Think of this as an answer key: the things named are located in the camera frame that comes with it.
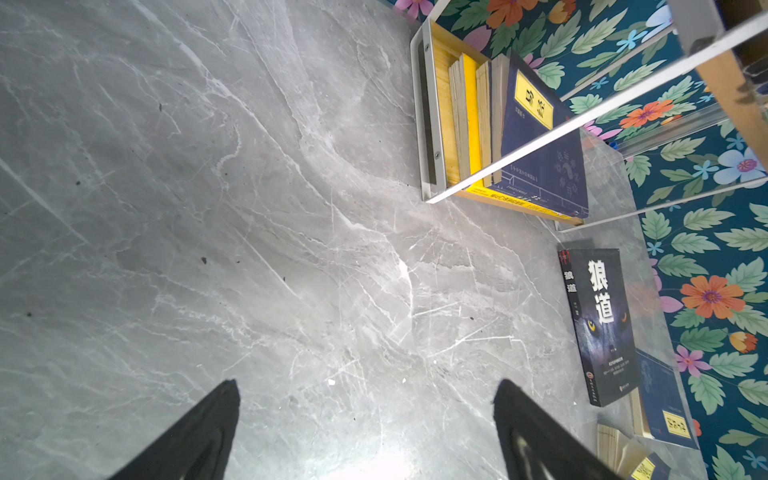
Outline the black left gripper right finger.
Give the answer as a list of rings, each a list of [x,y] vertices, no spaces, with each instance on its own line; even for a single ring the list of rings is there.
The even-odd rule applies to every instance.
[[[617,477],[509,379],[497,387],[493,419],[510,479]]]

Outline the black wolf cover book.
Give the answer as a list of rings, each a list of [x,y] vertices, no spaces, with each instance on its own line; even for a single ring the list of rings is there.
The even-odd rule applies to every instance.
[[[617,249],[558,251],[590,404],[606,407],[640,384]]]

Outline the navy book tilted front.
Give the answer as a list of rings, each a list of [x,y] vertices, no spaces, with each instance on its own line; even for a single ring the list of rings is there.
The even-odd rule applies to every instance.
[[[620,430],[597,424],[597,458],[622,479],[667,480],[671,467]]]

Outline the yellow book on lower shelf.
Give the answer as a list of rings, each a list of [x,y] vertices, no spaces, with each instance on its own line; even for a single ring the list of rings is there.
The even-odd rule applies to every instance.
[[[500,158],[566,122],[565,106],[519,57],[500,55]],[[479,63],[461,55],[449,68],[457,167],[455,184],[481,168],[476,71]],[[528,210],[561,222],[581,223],[589,215],[581,135],[572,131],[473,183],[467,193]]]

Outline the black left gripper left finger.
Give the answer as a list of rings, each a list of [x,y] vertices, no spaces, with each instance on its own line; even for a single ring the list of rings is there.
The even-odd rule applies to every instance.
[[[234,379],[220,383],[114,479],[222,479],[239,420]]]

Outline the navy book yellow label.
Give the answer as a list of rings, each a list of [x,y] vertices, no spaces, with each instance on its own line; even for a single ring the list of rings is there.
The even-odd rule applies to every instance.
[[[481,168],[500,158],[500,61],[483,63],[476,71]]]

